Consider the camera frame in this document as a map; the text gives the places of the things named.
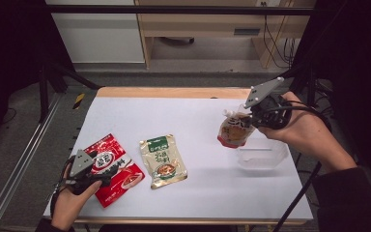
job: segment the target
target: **plastic lid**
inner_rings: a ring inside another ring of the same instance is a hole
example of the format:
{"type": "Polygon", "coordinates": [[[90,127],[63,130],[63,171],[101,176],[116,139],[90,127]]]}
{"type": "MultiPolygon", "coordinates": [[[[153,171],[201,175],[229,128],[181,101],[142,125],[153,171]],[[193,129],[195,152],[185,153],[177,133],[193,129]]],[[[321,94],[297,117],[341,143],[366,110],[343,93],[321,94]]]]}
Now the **plastic lid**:
{"type": "Polygon", "coordinates": [[[237,112],[229,109],[224,109],[222,114],[228,118],[236,116],[237,112]]]}

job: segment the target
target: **wooden table edge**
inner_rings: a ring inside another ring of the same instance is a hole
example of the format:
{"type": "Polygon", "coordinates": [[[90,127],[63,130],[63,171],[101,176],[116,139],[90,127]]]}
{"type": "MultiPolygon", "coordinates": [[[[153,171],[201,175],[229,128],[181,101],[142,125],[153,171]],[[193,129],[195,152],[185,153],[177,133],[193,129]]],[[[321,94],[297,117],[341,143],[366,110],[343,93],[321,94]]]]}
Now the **wooden table edge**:
{"type": "Polygon", "coordinates": [[[102,87],[97,98],[246,99],[249,88],[102,87]]]}
{"type": "MultiPolygon", "coordinates": [[[[284,225],[302,225],[310,219],[287,219],[284,225]]],[[[211,225],[276,225],[277,219],[221,219],[221,218],[133,218],[78,217],[75,222],[95,224],[211,224],[211,225]]]]}

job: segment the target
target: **black pole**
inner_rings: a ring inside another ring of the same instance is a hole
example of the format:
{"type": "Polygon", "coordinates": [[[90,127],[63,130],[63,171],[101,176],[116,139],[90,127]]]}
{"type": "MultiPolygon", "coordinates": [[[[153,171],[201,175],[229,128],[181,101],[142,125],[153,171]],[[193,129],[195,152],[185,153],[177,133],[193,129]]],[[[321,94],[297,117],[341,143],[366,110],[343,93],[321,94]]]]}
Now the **black pole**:
{"type": "Polygon", "coordinates": [[[59,73],[62,73],[62,74],[65,74],[65,75],[68,75],[69,77],[73,78],[74,80],[84,84],[85,86],[93,89],[93,90],[98,90],[99,88],[101,87],[104,87],[104,86],[100,86],[98,84],[95,84],[93,83],[92,81],[84,78],[83,76],[77,74],[76,72],[73,72],[71,70],[68,70],[66,69],[65,67],[57,64],[57,63],[52,63],[51,64],[51,67],[56,70],[57,72],[59,73]]]}
{"type": "Polygon", "coordinates": [[[325,15],[333,12],[313,8],[119,5],[25,5],[24,9],[58,14],[325,15]]]}

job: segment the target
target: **white cabinet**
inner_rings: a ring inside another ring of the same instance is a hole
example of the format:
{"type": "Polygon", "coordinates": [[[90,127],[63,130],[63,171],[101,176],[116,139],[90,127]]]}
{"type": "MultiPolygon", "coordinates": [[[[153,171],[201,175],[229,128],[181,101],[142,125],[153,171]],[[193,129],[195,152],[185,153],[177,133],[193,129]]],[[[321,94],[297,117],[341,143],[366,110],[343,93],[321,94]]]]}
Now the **white cabinet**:
{"type": "MultiPolygon", "coordinates": [[[[46,0],[49,5],[133,5],[132,0],[46,0]]],[[[52,14],[76,63],[144,63],[136,14],[52,14]]]]}

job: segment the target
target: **sleeve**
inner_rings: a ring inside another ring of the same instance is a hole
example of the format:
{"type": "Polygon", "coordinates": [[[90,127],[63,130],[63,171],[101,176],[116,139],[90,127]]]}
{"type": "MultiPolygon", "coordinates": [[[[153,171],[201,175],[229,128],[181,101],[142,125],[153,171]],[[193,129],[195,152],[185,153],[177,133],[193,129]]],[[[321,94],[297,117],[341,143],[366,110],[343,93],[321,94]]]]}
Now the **sleeve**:
{"type": "Polygon", "coordinates": [[[35,232],[65,232],[63,230],[60,230],[56,227],[53,227],[50,224],[50,220],[48,219],[41,219],[39,221],[38,227],[36,228],[35,232]]]}
{"type": "Polygon", "coordinates": [[[316,178],[318,224],[324,231],[371,231],[371,185],[361,168],[316,178]]]}

